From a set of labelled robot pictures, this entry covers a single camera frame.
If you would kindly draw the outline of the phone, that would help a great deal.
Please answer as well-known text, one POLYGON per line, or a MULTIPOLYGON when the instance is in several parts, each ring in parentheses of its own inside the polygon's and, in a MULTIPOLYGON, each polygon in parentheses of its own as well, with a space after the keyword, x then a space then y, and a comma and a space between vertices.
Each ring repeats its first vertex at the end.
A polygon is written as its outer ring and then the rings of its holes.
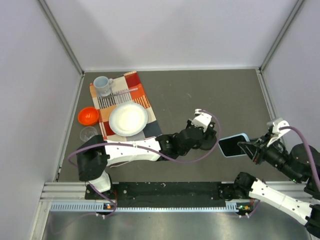
POLYGON ((239 142, 249 142, 247 134, 239 133, 229 137, 221 138, 218 146, 223 156, 226 158, 245 156, 245 152, 238 146, 239 142))

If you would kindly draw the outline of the black phone stand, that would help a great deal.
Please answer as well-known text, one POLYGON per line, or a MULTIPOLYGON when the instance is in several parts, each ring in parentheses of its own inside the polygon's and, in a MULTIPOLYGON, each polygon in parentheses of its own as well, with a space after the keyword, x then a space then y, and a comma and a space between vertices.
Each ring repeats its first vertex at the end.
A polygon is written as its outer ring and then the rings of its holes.
POLYGON ((199 143, 199 149, 203 151, 211 150, 217 142, 217 137, 209 137, 208 139, 202 139, 199 143))

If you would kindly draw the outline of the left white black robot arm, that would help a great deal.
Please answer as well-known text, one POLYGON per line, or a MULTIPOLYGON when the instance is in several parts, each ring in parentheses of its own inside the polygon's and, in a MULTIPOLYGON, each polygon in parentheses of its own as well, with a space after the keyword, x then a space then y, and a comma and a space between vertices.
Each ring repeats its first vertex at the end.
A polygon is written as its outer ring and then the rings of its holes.
POLYGON ((144 140, 105 141, 96 135, 75 152, 78 178, 90 183, 98 195, 109 198, 114 191, 106 167, 118 167, 135 161, 175 161, 190 150, 210 151, 217 142, 215 123, 188 120, 178 133, 162 134, 144 140))

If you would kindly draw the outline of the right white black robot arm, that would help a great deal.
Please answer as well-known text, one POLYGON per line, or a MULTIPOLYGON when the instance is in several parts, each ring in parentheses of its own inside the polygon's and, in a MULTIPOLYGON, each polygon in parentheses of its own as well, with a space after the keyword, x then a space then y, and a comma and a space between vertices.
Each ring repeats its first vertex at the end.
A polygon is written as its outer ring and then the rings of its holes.
MULTIPOLYGON (((279 140, 268 146, 262 139, 240 141, 237 145, 254 164, 268 163, 290 182, 304 184, 303 191, 313 199, 320 199, 320 190, 316 184, 320 178, 320 153, 314 147, 300 143, 287 151, 279 140)), ((247 172, 237 175, 233 192, 239 198, 257 199, 280 210, 304 226, 311 235, 317 238, 320 236, 319 203, 311 204, 286 195, 247 172)))

